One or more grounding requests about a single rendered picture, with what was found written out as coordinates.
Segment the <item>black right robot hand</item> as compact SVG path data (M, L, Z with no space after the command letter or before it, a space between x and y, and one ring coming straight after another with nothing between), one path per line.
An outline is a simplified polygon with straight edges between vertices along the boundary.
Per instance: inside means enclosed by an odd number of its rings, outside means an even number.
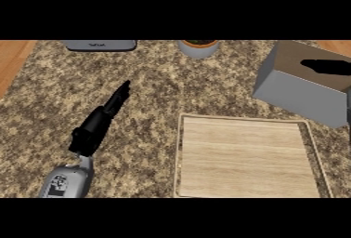
M316 73L351 75L351 62L335 59L304 59L301 65Z

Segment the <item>grey plant pot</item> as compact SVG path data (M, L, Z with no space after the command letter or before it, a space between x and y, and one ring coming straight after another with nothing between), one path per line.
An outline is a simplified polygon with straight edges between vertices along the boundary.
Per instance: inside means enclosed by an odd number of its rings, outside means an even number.
M214 40L208 44L202 45L192 44L186 40L179 40L177 43L182 52L193 59L204 59L210 57L215 53L220 46L218 40Z

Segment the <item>grey cardboard box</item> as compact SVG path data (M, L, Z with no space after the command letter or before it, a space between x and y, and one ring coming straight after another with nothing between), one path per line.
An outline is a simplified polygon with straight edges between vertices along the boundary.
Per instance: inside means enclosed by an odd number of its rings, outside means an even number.
M320 124L347 126L347 89L351 75L317 73L303 60L351 58L292 40L279 41L258 70L252 97Z

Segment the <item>pale wooden tray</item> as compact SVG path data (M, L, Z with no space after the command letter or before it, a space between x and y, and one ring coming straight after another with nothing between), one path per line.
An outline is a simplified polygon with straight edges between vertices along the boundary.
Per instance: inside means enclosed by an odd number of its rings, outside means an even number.
M331 198L308 123L183 113L173 196Z

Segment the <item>grey flat appliance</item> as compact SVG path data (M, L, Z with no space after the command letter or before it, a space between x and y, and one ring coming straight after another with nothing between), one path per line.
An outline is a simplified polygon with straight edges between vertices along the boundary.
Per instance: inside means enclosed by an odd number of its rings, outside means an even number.
M136 40L64 40L62 43L78 52L126 52L137 46Z

